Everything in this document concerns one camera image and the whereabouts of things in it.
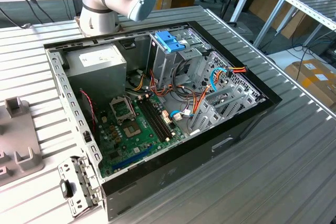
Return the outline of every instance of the aluminum table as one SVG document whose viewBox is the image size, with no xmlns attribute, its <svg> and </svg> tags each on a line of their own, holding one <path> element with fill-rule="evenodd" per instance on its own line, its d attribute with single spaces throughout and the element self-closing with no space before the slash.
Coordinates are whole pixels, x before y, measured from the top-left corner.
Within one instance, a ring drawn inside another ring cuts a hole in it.
<svg viewBox="0 0 336 224">
<path fill-rule="evenodd" d="M 335 115 L 201 7 L 153 12 L 125 30 L 199 22 L 283 99 L 250 135 L 133 207 L 113 223 L 330 223 L 336 213 Z M 57 165 L 80 155 L 58 99 L 43 44 L 80 38 L 72 21 L 0 30 L 0 103 L 30 103 L 45 168 L 0 187 L 2 223 L 107 223 L 97 207 L 73 220 Z"/>
</svg>

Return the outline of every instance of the blue drive bay latch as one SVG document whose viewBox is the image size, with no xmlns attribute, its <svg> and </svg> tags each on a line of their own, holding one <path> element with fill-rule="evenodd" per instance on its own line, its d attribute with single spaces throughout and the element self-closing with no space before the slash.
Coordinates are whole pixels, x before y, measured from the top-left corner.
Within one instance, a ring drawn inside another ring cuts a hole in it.
<svg viewBox="0 0 336 224">
<path fill-rule="evenodd" d="M 168 31 L 158 31 L 155 35 L 168 52 L 176 52 L 185 49 L 185 45 L 180 44 L 176 40 L 176 37 L 171 35 Z"/>
</svg>

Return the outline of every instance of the metal shelf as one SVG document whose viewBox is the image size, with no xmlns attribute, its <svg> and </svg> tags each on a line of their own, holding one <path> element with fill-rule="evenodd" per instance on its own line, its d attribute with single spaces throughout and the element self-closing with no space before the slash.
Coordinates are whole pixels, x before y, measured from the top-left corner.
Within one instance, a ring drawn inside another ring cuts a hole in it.
<svg viewBox="0 0 336 224">
<path fill-rule="evenodd" d="M 262 42 L 266 32 L 269 30 L 285 2 L 291 4 L 292 8 L 278 27 L 277 31 L 280 31 L 286 25 L 296 8 L 329 29 L 336 29 L 336 0 L 279 0 L 253 44 L 256 48 Z M 305 45 L 313 38 L 320 28 L 321 25 L 312 33 L 312 36 L 305 42 Z"/>
</svg>

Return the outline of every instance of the red cable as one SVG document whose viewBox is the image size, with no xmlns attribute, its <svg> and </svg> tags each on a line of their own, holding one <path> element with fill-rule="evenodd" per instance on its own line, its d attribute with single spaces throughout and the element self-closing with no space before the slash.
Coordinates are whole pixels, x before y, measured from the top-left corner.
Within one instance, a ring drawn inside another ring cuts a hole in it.
<svg viewBox="0 0 336 224">
<path fill-rule="evenodd" d="M 95 120 L 95 117 L 94 117 L 94 112 L 93 112 L 93 106 L 92 106 L 92 102 L 91 102 L 91 99 L 90 97 L 88 96 L 88 94 L 86 94 L 84 91 L 80 90 L 80 92 L 86 96 L 86 98 L 88 99 L 89 101 L 89 104 L 90 104 L 90 107 L 91 107 L 91 114 L 92 114 L 92 123 L 93 123 L 93 132 L 95 132 L 95 125 L 96 125 L 96 122 L 94 121 Z"/>
<path fill-rule="evenodd" d="M 235 70 L 233 73 L 246 73 L 246 70 Z"/>
</svg>

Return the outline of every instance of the ram slot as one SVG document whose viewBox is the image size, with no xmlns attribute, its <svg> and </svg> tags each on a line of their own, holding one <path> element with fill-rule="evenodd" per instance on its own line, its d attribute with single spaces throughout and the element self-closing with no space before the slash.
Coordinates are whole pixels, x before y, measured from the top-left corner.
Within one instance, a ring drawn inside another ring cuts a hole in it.
<svg viewBox="0 0 336 224">
<path fill-rule="evenodd" d="M 167 138 L 172 137 L 172 133 L 157 114 L 150 101 L 141 101 L 138 106 L 161 142 L 165 142 Z"/>
</svg>

